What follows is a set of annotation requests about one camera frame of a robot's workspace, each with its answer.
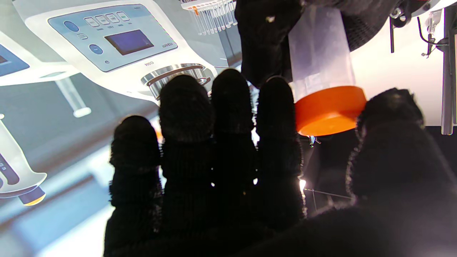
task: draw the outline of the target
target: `white lab instrument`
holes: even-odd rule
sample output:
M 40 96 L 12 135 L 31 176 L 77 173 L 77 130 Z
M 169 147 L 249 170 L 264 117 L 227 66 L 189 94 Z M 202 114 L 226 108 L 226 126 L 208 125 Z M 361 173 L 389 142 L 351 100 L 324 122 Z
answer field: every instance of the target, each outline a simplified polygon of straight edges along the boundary
M 355 86 L 340 11 L 308 6 L 289 45 L 298 132 L 323 136 L 353 129 L 366 98 Z
M 19 197 L 24 205 L 35 205 L 46 196 L 40 188 L 46 176 L 32 171 L 22 149 L 0 120 L 0 198 Z
M 181 0 L 181 7 L 193 17 L 199 35 L 218 33 L 238 24 L 233 0 Z
M 158 104 L 174 76 L 209 90 L 216 69 L 196 54 L 151 0 L 16 0 L 27 27 L 93 82 Z
M 59 80 L 76 73 L 25 26 L 11 0 L 0 0 L 0 86 Z

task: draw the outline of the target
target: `black fabric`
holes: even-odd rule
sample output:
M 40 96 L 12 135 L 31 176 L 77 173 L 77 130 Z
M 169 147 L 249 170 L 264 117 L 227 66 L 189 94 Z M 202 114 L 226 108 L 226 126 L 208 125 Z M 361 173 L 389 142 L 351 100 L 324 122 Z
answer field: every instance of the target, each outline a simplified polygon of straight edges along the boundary
M 106 224 L 104 256 L 156 239 L 161 224 L 160 153 L 149 121 L 126 118 L 114 132 L 111 153 L 115 171 L 109 189 L 116 209 Z

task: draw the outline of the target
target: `metal rod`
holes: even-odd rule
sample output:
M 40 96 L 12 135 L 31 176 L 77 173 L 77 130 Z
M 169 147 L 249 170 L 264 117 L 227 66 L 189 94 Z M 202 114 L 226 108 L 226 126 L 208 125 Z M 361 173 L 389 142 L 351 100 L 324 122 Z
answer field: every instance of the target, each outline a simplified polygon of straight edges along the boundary
M 339 194 L 334 194 L 334 193 L 326 193 L 326 192 L 322 192 L 322 191 L 318 191 L 318 190 L 314 190 L 314 189 L 305 188 L 305 190 L 306 191 L 312 191 L 313 195 L 314 195 L 314 192 L 317 192 L 317 193 L 323 193 L 323 194 L 326 194 L 326 195 L 332 195 L 332 196 L 338 196 L 338 197 L 342 197 L 342 198 L 352 199 L 352 197 L 349 197 L 349 196 L 344 196 L 344 195 L 339 195 Z
M 392 23 L 392 17 L 389 18 L 390 21 L 390 53 L 393 54 L 395 52 L 395 43 L 394 43 L 394 37 L 393 37 L 393 23 Z
M 455 86 L 456 86 L 456 60 L 455 60 L 455 38 L 451 33 L 455 6 L 448 6 L 444 9 L 444 37 L 448 38 L 449 45 L 444 48 L 443 60 L 443 97 L 441 107 L 441 134 L 452 135 L 454 129 Z
M 314 200 L 314 209 L 317 211 L 317 204 L 316 204 L 316 197 L 314 197 L 314 190 L 313 190 L 313 200 Z

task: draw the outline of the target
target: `blue panel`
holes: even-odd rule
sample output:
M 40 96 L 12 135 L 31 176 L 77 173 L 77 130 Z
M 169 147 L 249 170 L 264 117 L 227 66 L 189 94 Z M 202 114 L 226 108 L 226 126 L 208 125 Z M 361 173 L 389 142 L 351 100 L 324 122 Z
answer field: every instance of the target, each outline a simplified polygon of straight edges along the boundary
M 140 4 L 76 12 L 51 18 L 48 22 L 104 72 L 178 47 L 148 9 Z
M 0 77 L 28 68 L 28 64 L 0 45 Z

